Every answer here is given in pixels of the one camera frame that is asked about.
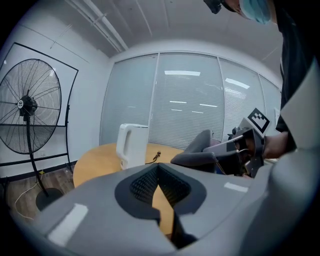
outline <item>baseboard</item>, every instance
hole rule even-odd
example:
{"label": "baseboard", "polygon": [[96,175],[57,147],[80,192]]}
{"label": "baseboard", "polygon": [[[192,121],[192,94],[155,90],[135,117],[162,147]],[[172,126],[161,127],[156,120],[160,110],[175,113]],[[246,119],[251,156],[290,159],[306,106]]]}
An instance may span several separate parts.
{"label": "baseboard", "polygon": [[[70,162],[71,166],[74,166],[76,164],[76,162],[77,161]],[[53,167],[49,167],[49,168],[43,169],[43,171],[45,173],[50,173],[50,172],[53,172],[53,171],[57,171],[57,170],[66,168],[66,167],[67,167],[67,163],[64,163],[64,164],[59,164],[57,166],[53,166]],[[2,177],[2,178],[0,178],[0,183],[5,183],[6,181],[15,182],[15,181],[23,180],[23,179],[34,177],[34,176],[36,176],[36,174],[35,174],[34,171],[32,171],[32,172],[18,174],[18,175],[14,175],[14,176],[10,176],[10,177]]]}

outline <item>fan pole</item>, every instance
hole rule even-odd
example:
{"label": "fan pole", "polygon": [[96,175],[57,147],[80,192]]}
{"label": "fan pole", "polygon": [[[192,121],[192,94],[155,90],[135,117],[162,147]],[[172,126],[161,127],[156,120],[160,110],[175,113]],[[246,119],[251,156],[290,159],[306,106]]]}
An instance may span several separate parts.
{"label": "fan pole", "polygon": [[30,116],[28,116],[26,118],[26,140],[27,140],[27,144],[28,144],[28,149],[29,149],[29,155],[30,155],[30,160],[31,160],[31,163],[32,163],[32,167],[33,167],[33,170],[35,172],[35,176],[40,184],[40,187],[42,189],[42,191],[44,192],[45,196],[48,197],[48,192],[46,191],[44,185],[42,184],[42,181],[40,179],[40,176],[39,176],[39,173],[38,173],[38,170],[37,170],[37,167],[36,167],[36,164],[35,164],[35,160],[34,160],[34,154],[33,154],[33,151],[32,151],[32,148],[31,148],[31,139],[30,139]]}

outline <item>white tape strip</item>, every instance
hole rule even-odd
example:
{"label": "white tape strip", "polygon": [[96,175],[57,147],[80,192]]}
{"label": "white tape strip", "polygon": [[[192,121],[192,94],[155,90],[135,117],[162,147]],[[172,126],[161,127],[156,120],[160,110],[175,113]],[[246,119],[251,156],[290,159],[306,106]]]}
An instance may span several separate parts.
{"label": "white tape strip", "polygon": [[248,191],[248,189],[249,189],[246,186],[239,186],[239,185],[236,185],[236,184],[232,184],[230,182],[227,182],[226,184],[224,184],[224,187],[227,188],[227,189],[236,190],[236,191],[244,192],[244,193],[246,193]]}
{"label": "white tape strip", "polygon": [[49,233],[48,239],[58,246],[65,247],[88,213],[88,207],[75,203],[72,210]]}

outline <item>black shirt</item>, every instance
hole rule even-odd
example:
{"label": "black shirt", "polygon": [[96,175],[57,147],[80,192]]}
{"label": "black shirt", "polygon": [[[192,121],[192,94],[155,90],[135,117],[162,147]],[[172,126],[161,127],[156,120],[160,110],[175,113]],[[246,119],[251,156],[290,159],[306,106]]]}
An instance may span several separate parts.
{"label": "black shirt", "polygon": [[[283,36],[282,46],[282,94],[281,109],[296,92],[304,77],[308,73],[312,60],[315,56],[315,45],[308,31],[308,19],[303,17],[305,4],[287,3],[286,1],[274,0],[276,19],[279,31]],[[276,129],[279,132],[288,131],[282,117],[279,117]],[[295,143],[289,136],[287,150],[293,150]]]}

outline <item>window blind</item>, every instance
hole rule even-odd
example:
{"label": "window blind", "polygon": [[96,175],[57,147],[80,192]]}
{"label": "window blind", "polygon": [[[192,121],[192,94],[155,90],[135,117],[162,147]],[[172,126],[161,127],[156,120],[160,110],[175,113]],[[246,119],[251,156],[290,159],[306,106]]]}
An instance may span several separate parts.
{"label": "window blind", "polygon": [[104,99],[100,144],[116,143],[121,124],[148,125],[158,55],[114,64]]}
{"label": "window blind", "polygon": [[259,75],[234,62],[220,58],[225,93],[223,140],[255,108],[266,113]]}
{"label": "window blind", "polygon": [[277,111],[280,111],[281,107],[281,93],[280,90],[264,77],[260,76],[264,100],[265,100],[265,116],[270,120],[270,126],[266,131],[266,135],[277,135],[280,132],[276,130],[278,123]]}
{"label": "window blind", "polygon": [[216,57],[164,53],[159,57],[149,142],[185,149],[203,130],[222,139],[224,92]]}

